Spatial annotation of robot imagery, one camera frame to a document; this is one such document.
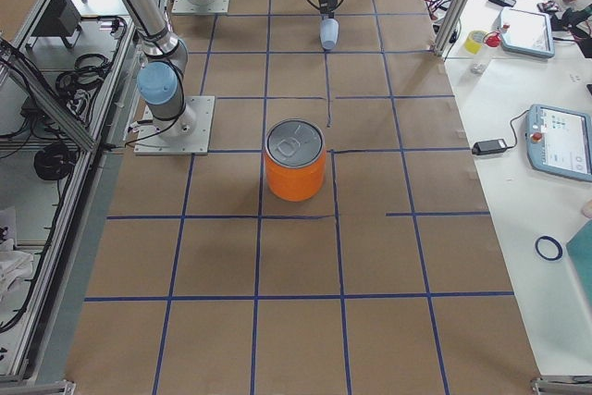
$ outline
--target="tiled surface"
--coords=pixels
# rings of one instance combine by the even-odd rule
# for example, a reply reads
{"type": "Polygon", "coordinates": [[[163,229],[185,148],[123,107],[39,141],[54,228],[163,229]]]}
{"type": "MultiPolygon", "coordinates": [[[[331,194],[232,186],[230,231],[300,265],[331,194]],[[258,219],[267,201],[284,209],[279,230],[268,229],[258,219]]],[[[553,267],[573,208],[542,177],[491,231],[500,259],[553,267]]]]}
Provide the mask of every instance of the tiled surface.
{"type": "Polygon", "coordinates": [[[126,153],[67,375],[80,393],[524,394],[537,375],[421,0],[175,18],[211,153],[126,153]],[[282,119],[326,137],[320,192],[266,185],[282,119]],[[125,369],[117,372],[113,369],[125,369]]]}

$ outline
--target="yellow tape roll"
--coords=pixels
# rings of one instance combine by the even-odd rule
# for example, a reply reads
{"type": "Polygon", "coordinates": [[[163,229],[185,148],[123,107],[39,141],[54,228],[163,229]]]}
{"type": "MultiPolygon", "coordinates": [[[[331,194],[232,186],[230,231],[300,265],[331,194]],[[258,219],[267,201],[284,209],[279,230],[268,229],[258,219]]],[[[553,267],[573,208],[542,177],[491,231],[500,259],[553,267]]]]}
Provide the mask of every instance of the yellow tape roll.
{"type": "Polygon", "coordinates": [[[473,53],[474,55],[477,54],[479,48],[481,48],[481,44],[483,43],[483,39],[486,36],[485,31],[471,31],[464,41],[464,48],[469,53],[473,53]]]}

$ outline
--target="black ring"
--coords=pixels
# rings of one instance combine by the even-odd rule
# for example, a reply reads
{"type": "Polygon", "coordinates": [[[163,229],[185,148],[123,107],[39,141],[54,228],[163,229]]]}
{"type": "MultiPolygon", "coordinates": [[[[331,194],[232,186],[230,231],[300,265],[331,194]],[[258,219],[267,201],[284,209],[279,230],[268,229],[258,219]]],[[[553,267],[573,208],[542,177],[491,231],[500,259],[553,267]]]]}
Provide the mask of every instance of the black ring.
{"type": "Polygon", "coordinates": [[[543,258],[546,261],[557,261],[559,259],[561,259],[561,257],[563,256],[563,248],[561,247],[561,244],[559,244],[559,241],[557,241],[555,238],[552,238],[550,236],[541,236],[539,237],[536,241],[535,241],[535,250],[538,253],[538,255],[543,258]],[[538,246],[538,244],[541,241],[549,241],[551,244],[553,244],[556,248],[557,248],[557,256],[545,256],[541,251],[540,248],[538,246]]]}

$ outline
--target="can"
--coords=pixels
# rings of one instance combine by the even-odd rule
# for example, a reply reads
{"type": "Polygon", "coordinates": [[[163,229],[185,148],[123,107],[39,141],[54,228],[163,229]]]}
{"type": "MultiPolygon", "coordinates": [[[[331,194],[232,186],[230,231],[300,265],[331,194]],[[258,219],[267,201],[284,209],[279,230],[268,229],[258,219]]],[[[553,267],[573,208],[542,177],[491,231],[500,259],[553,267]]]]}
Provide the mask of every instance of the can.
{"type": "Polygon", "coordinates": [[[325,180],[323,133],[302,119],[277,123],[265,137],[265,176],[271,192],[286,201],[315,196],[325,180]]]}

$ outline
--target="black power adapter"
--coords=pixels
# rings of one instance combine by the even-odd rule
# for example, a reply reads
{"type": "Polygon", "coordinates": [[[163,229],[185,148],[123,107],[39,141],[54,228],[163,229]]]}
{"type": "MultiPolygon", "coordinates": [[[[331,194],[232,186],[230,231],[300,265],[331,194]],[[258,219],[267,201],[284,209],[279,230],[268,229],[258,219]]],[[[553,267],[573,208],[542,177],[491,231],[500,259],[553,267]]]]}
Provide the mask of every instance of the black power adapter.
{"type": "Polygon", "coordinates": [[[486,154],[497,154],[503,153],[510,147],[503,139],[491,139],[489,141],[475,142],[471,153],[477,156],[483,156],[486,154]]]}

